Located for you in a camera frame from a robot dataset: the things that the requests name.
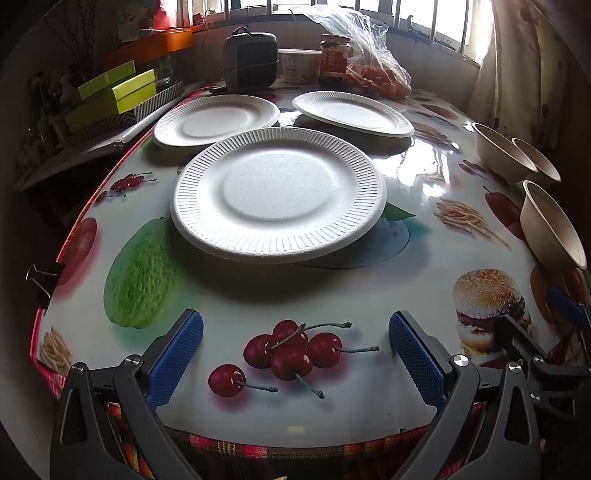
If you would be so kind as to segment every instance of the orange box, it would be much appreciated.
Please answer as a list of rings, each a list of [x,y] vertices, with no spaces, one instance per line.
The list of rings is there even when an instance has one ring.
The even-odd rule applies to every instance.
[[[191,28],[172,28],[123,45],[105,56],[103,67],[110,70],[130,60],[136,65],[142,65],[167,53],[192,46]]]

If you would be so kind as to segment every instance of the metal screw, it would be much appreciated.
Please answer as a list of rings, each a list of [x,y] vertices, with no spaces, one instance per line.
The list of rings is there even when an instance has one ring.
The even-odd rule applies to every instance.
[[[515,374],[518,374],[521,372],[521,367],[517,365],[515,362],[509,362],[509,370],[511,370]]]
[[[465,367],[467,364],[470,363],[468,357],[466,355],[455,355],[453,357],[453,362],[459,367]]]
[[[134,364],[134,365],[138,365],[138,363],[140,362],[141,358],[139,355],[130,355],[129,357],[127,357],[124,362],[125,363],[129,363],[129,364]]]

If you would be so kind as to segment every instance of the plate rim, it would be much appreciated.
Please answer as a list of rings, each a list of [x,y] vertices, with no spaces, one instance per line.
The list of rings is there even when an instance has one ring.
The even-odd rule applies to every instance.
[[[340,250],[340,249],[346,247],[347,245],[350,245],[351,243],[355,242],[356,240],[358,240],[362,236],[364,236],[376,224],[376,222],[378,221],[378,219],[382,215],[382,212],[384,211],[384,207],[385,207],[386,200],[387,200],[387,186],[386,186],[385,179],[384,179],[383,175],[380,173],[380,171],[377,169],[377,167],[373,164],[371,159],[368,157],[368,155],[366,153],[364,153],[358,147],[347,142],[346,140],[343,140],[342,138],[336,137],[334,135],[327,134],[325,132],[320,132],[320,131],[312,130],[309,128],[268,127],[268,128],[264,128],[264,129],[257,129],[254,131],[250,130],[247,132],[236,134],[236,135],[233,135],[232,137],[229,137],[229,138],[223,140],[223,142],[225,142],[225,141],[231,142],[235,137],[238,137],[241,135],[246,135],[250,132],[260,132],[261,130],[270,131],[270,130],[278,130],[278,129],[281,129],[283,131],[310,132],[310,133],[313,133],[316,135],[328,137],[328,138],[336,140],[338,142],[342,142],[342,144],[346,148],[352,149],[363,160],[366,161],[369,168],[373,171],[373,173],[376,177],[377,183],[378,183],[377,184],[378,200],[373,205],[373,211],[371,212],[370,215],[368,215],[366,217],[364,223],[362,223],[361,226],[358,227],[357,229],[353,230],[352,233],[344,236],[344,238],[341,238],[337,241],[330,242],[328,244],[322,244],[320,247],[316,246],[315,248],[310,248],[305,251],[281,252],[279,254],[276,252],[273,252],[271,254],[261,254],[261,253],[254,254],[252,252],[230,251],[228,249],[224,249],[224,248],[221,248],[215,244],[212,244],[211,242],[209,242],[203,238],[200,238],[196,235],[192,235],[187,230],[185,225],[183,224],[183,219],[181,218],[181,215],[177,211],[178,191],[179,191],[179,188],[181,185],[181,181],[184,178],[185,174],[188,172],[189,166],[191,165],[191,163],[195,162],[197,157],[199,157],[201,155],[205,155],[206,153],[208,153],[208,151],[216,148],[221,143],[221,142],[217,142],[213,145],[210,145],[209,147],[204,149],[202,152],[199,152],[197,155],[195,155],[195,157],[193,157],[189,161],[189,163],[187,163],[187,165],[185,166],[185,168],[183,168],[183,171],[180,173],[179,178],[176,181],[176,184],[174,187],[174,194],[170,200],[170,213],[171,213],[173,223],[174,223],[175,227],[177,228],[177,230],[181,233],[181,235],[189,243],[191,243],[195,247],[198,247],[199,249],[203,250],[204,252],[207,252],[207,253],[212,254],[212,255],[219,257],[219,258],[224,258],[226,260],[238,261],[241,263],[249,263],[249,264],[286,264],[286,263],[294,263],[294,262],[300,262],[300,261],[305,261],[305,260],[311,260],[312,258],[321,257],[323,255],[327,255],[329,253]]]
[[[205,96],[205,97],[200,97],[200,98],[192,99],[192,100],[188,101],[187,103],[183,103],[182,105],[177,105],[171,111],[165,113],[162,116],[162,118],[160,118],[160,120],[158,120],[158,122],[156,123],[156,125],[154,125],[154,130],[153,130],[153,133],[152,133],[153,136],[154,136],[154,139],[157,140],[158,143],[163,146],[163,148],[167,148],[167,147],[191,148],[191,147],[202,147],[203,145],[213,145],[213,144],[215,144],[215,143],[217,143],[219,141],[223,141],[223,140],[225,140],[225,139],[227,139],[229,137],[233,137],[234,135],[240,135],[240,133],[243,133],[243,132],[230,135],[229,137],[224,137],[222,135],[221,137],[216,137],[216,139],[213,142],[210,142],[210,141],[207,141],[207,142],[195,141],[194,143],[191,143],[190,145],[172,144],[172,143],[168,143],[168,142],[163,141],[161,138],[158,138],[158,136],[160,134],[159,133],[159,127],[160,127],[160,129],[163,128],[162,127],[162,124],[164,122],[166,122],[166,121],[169,121],[172,116],[176,115],[179,108],[181,108],[181,107],[188,108],[188,107],[194,106],[194,105],[198,105],[198,106],[207,105],[208,102],[211,102],[214,99],[216,100],[216,102],[214,102],[214,103],[218,103],[219,99],[227,99],[227,100],[230,100],[230,99],[236,99],[236,98],[238,98],[239,100],[240,99],[247,99],[247,98],[248,99],[253,99],[254,98],[254,99],[260,100],[261,102],[266,103],[267,105],[270,105],[272,107],[272,109],[273,109],[273,116],[271,117],[271,119],[269,121],[267,121],[267,122],[264,122],[260,127],[256,127],[254,129],[268,128],[271,125],[274,125],[277,122],[277,120],[279,119],[279,115],[281,114],[281,112],[279,110],[279,107],[276,104],[274,104],[273,102],[270,102],[269,100],[267,100],[265,98],[257,97],[257,96],[254,96],[254,95],[241,95],[241,94],[238,94],[238,93],[228,93],[228,94],[225,94],[225,95],[209,95],[209,96]]]
[[[406,119],[406,121],[410,124],[410,133],[409,134],[389,134],[386,132],[376,132],[374,130],[370,130],[367,128],[362,128],[362,127],[356,127],[354,125],[348,125],[348,124],[344,124],[344,123],[340,123],[337,122],[335,120],[331,120],[329,118],[325,118],[322,117],[320,115],[315,115],[314,113],[310,112],[308,109],[304,108],[301,106],[301,97],[304,96],[313,96],[316,95],[318,93],[326,93],[326,92],[331,92],[337,95],[344,95],[345,97],[349,97],[349,98],[353,98],[353,99],[363,99],[363,101],[366,104],[371,104],[371,103],[380,103],[381,105],[384,105],[386,108],[398,113],[399,115],[401,115],[404,119]],[[304,115],[307,115],[315,120],[318,120],[320,122],[325,122],[327,124],[330,125],[334,125],[336,127],[342,127],[342,128],[346,128],[348,130],[354,130],[356,132],[361,132],[361,133],[365,133],[365,134],[371,134],[371,135],[377,135],[379,137],[390,137],[390,138],[408,138],[408,137],[412,137],[414,135],[414,126],[412,124],[412,122],[406,118],[401,112],[399,112],[398,110],[396,110],[395,108],[392,108],[389,105],[386,105],[385,103],[382,103],[378,100],[374,100],[372,98],[369,97],[364,97],[362,95],[357,95],[355,93],[349,93],[349,92],[336,92],[336,91],[332,91],[332,90],[320,90],[320,91],[315,91],[315,92],[307,92],[307,93],[302,93],[301,95],[298,95],[297,97],[295,97],[291,104],[293,105],[293,108],[295,108],[296,110],[300,111],[301,113],[303,113]]]

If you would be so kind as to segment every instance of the green box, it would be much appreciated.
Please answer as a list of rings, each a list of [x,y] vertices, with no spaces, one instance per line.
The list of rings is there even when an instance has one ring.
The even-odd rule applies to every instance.
[[[108,72],[104,72],[98,77],[94,77],[84,85],[78,87],[78,93],[80,94],[81,100],[86,100],[93,95],[105,90],[109,87],[114,87],[121,82],[128,80],[135,75],[134,61],[131,60],[123,65],[119,65],[114,69],[110,69]]]
[[[74,133],[105,118],[131,110],[156,95],[155,80],[153,70],[141,73],[83,103],[68,113],[64,120]]]

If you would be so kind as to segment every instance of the plaid fabric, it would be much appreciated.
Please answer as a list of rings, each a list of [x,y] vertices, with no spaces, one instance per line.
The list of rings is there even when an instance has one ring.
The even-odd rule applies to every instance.
[[[111,405],[121,431],[125,453],[133,468],[153,478],[141,454],[133,446],[121,409]],[[456,471],[466,455],[483,405],[474,405],[446,466],[439,477]],[[172,439],[203,478],[215,480],[387,480],[404,463],[427,426],[380,440],[337,447],[290,449],[221,442],[179,430],[167,429]]]

